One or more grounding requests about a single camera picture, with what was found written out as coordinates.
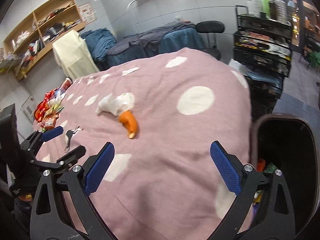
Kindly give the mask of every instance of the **wall shelf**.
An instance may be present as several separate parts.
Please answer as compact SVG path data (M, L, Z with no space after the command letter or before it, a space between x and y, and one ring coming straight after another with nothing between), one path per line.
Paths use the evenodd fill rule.
M45 56L48 52L50 52L52 50L52 44L58 40L59 38L61 38L62 36L64 36L65 34L67 34L68 32L70 32L71 30L75 30L77 32L83 30L85 27L85 23L81 22L79 24L77 24L76 26L72 27L71 29L67 30L64 33L61 33L57 38L55 38L53 41L47 43L45 45L45 47L39 51L39 53L33 58L33 60L31 60L28 64L28 66L24 69L24 74L19 72L18 75L16 75L16 79L18 81L21 81L23 78L26 77L26 75L39 63L40 59Z
M68 7L67 9L65 9L64 11L62 11L62 12L58 13L57 15L53 16L52 18L50 18L46 22L44 22L41 25L39 25L39 29L50 25L50 23L54 22L57 18L65 16L71 9L73 9L75 7L76 7L76 5L74 4L74 5L70 6L70 7Z
M53 11L61 8L66 8L64 11L61 11L57 15L53 16L46 22L38 25L39 22L44 21L48 15ZM53 27L55 23L68 23L76 22L81 19L80 12L76 6L76 0L49 0L37 9L35 9L31 14L29 14L25 19L20 22L12 32L4 39L4 51L8 55L10 53L23 55L28 50L30 43L38 40L39 38L43 39L46 34L47 29ZM57 39L61 38L63 35L68 33L71 30L81 31L85 27L84 22L73 26L69 30L61 33L53 41L49 43L44 43L44 48L38 52L37 55L25 66L23 66L20 72L16 75L18 81L26 77L26 75L40 62L40 60L52 50L52 43ZM25 31L29 31L31 34L17 47L14 48L12 40L17 41L18 36Z

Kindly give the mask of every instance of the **blue gripper pad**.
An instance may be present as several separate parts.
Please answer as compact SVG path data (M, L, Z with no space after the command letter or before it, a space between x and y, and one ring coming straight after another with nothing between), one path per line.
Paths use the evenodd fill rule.
M56 138L57 136L63 134L63 128L61 126L57 126L56 128L53 128L47 132L44 132L42 136L40 137L40 141L47 142L50 141L53 138Z
M112 143L106 143L97 155L90 156L83 165L84 172L84 192L87 196L96 192L100 182L107 172L113 158L115 157L115 147Z
M211 144L210 155L229 191L239 195L241 192L241 178L227 155L230 157L235 156L228 154L218 141Z

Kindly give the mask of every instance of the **black chair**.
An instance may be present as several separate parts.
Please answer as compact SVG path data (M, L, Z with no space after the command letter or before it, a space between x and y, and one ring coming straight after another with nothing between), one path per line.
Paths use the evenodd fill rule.
M210 40L208 33L214 33L214 46L212 48L203 48L199 49L205 53L210 54L212 57L215 57L217 60L221 59L221 52L217 49L217 40L216 33L224 32L224 24L218 21L206 21L200 22L196 25L196 30L199 33L207 33L208 45L210 46Z

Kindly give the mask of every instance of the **metal screw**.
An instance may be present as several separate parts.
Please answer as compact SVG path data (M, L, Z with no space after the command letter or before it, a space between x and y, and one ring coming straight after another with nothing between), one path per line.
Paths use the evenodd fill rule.
M72 170L73 170L74 172L78 172L79 170L81 170L81 166L76 165L76 166L74 166L74 167L72 168Z
M278 176L281 176L282 175L282 171L281 170L275 170L275 174L278 175Z
M253 168L252 168L251 165L246 165L246 166L244 166L244 169L245 169L246 171L252 171L252 170L253 170Z
M48 176L50 174L50 171L49 170L45 170L44 172L43 172L43 175L44 176Z

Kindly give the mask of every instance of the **black trash bin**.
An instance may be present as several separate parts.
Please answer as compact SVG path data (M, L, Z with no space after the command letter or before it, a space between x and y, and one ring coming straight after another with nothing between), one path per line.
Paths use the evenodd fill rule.
M290 191L296 235L316 212L319 196L319 161L309 124L288 114L266 114L251 130L250 163L258 158L280 169Z

